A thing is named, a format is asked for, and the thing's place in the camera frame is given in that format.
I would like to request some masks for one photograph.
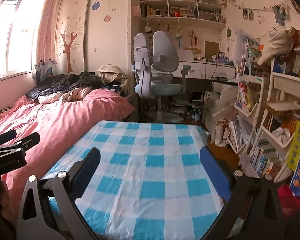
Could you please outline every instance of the pink blanket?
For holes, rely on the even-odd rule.
[[[133,106],[120,95],[103,89],[89,93],[82,101],[40,105],[22,96],[10,111],[0,114],[0,134],[11,129],[19,140],[33,132],[40,143],[26,152],[27,165],[5,174],[15,217],[26,181],[35,174],[41,178],[59,158],[89,129],[101,120],[121,121]]]

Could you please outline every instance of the tree wall decal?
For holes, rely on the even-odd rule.
[[[75,38],[78,35],[80,35],[80,36],[82,35],[82,32],[81,32],[82,27],[80,27],[80,29],[78,30],[79,24],[80,24],[80,22],[82,20],[82,16],[79,17],[79,21],[75,23],[75,26],[72,29],[72,32],[69,34],[69,29],[72,26],[71,22],[73,20],[75,20],[75,16],[73,16],[72,19],[70,19],[70,16],[68,16],[68,18],[67,18],[67,24],[66,24],[66,26],[64,28],[63,33],[61,33],[62,32],[61,29],[62,29],[63,23],[60,23],[59,34],[62,37],[63,44],[60,41],[61,40],[60,37],[58,37],[58,43],[59,43],[58,50],[59,50],[59,53],[57,54],[57,57],[60,56],[62,53],[66,54],[66,56],[67,56],[68,73],[72,72],[70,52],[72,50],[78,50],[77,46],[80,45],[79,42],[76,42],[74,45],[72,45],[72,43],[74,42]]]

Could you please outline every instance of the chair seat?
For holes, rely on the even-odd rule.
[[[179,84],[152,83],[151,93],[156,96],[173,96],[181,93],[183,86]]]

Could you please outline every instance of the white office chair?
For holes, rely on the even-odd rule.
[[[189,65],[183,66],[181,70],[182,85],[171,84],[172,72],[176,71],[179,66],[178,52],[163,31],[158,31],[153,35],[153,44],[152,49],[148,46],[146,36],[143,33],[139,33],[134,37],[135,65],[133,71],[137,81],[134,91],[141,98],[152,99],[158,97],[157,113],[148,113],[148,116],[156,119],[156,122],[182,122],[183,119],[176,114],[162,113],[161,97],[185,93],[185,76],[189,74],[191,67]],[[151,67],[161,73],[152,74]]]

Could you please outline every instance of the window sill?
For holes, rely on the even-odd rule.
[[[16,76],[28,74],[28,73],[31,73],[31,71],[23,71],[23,72],[11,74],[11,75],[1,75],[0,76],[0,81],[6,80],[6,79],[9,79],[9,78],[13,78],[13,77],[16,77]]]

